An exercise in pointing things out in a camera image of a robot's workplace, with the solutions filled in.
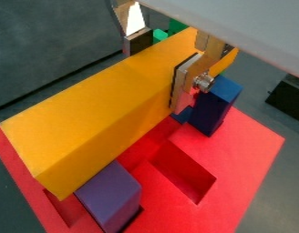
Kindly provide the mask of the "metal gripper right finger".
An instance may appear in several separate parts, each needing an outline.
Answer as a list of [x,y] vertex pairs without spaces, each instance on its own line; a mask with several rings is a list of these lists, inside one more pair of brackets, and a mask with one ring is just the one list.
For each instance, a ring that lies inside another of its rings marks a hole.
[[231,65],[231,45],[203,31],[197,33],[195,49],[174,67],[170,109],[177,115],[191,104],[195,93],[210,92],[215,77]]

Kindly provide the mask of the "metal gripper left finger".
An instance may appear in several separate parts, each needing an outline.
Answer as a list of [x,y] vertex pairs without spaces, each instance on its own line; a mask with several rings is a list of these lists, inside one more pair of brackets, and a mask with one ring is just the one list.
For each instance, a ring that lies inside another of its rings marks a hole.
[[106,0],[123,38],[123,53],[134,56],[154,44],[154,30],[146,25],[136,0]]

